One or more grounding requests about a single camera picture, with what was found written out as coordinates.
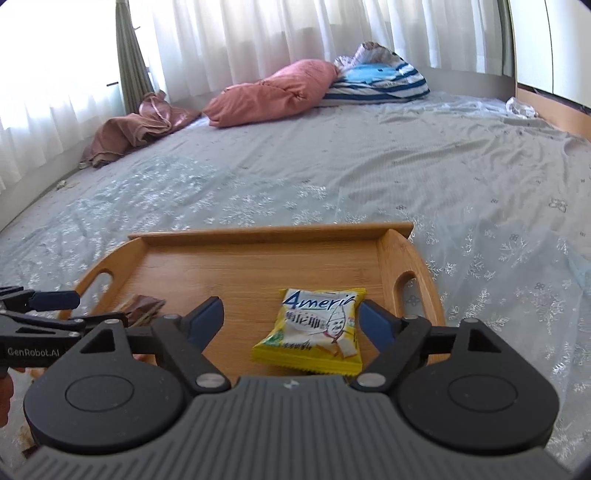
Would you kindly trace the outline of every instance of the blue and white striped blanket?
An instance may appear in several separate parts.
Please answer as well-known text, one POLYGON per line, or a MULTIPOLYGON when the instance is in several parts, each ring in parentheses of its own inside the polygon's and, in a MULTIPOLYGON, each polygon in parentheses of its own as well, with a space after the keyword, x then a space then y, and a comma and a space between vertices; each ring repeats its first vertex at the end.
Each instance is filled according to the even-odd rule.
POLYGON ((344 72, 331 85, 320 106, 409 102, 429 91, 425 77, 402 59, 393 65, 361 64, 344 72))

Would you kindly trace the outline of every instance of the white wardrobe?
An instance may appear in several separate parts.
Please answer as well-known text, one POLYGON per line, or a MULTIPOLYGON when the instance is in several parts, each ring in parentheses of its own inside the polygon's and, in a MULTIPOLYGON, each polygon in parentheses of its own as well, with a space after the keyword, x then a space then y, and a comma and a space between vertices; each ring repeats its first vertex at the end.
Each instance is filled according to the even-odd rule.
POLYGON ((591 11, 579 0, 509 0, 517 82, 591 108, 591 11))

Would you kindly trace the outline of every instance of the wooden tray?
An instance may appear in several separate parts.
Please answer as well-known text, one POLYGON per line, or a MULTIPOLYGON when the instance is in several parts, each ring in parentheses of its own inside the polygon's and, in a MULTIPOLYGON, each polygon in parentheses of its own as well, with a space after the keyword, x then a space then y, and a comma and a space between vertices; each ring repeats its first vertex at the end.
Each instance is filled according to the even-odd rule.
MULTIPOLYGON (((402 316, 402 288, 415 277, 425 316, 444 325, 431 275, 407 240, 412 229, 403 222, 138 233, 94 265, 76 291, 82 295, 100 273, 112 276, 92 313, 142 294, 166 299, 162 313, 184 315, 218 296, 226 314, 204 352, 210 361, 233 382, 243 374, 300 374, 250 360, 251 348, 273 327, 281 288, 364 287, 366 298, 402 316)), ((377 352, 363 334, 360 346, 366 365, 377 352)))

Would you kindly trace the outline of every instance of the sheer curtain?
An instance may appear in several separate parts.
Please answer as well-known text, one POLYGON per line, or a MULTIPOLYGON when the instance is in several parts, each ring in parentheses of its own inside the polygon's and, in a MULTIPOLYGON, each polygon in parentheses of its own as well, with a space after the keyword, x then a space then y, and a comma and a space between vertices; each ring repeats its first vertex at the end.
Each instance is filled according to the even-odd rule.
POLYGON ((106 87, 119 80, 115 1, 8 0, 0 45, 1 200, 122 113, 118 88, 106 87))
POLYGON ((152 77, 173 102, 328 61, 373 40, 415 66, 502 73, 495 0, 131 0, 152 77))

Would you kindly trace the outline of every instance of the brown blanket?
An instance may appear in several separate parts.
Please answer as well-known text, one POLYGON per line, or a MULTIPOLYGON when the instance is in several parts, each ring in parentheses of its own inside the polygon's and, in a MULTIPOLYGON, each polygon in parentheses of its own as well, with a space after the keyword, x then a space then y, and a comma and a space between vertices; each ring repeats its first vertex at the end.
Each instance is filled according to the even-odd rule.
POLYGON ((201 112, 171 106, 165 93, 148 93, 139 106, 139 115, 131 113, 107 120, 96 132, 92 143, 82 154, 81 166, 100 167, 145 147, 160 137, 181 130, 201 112))

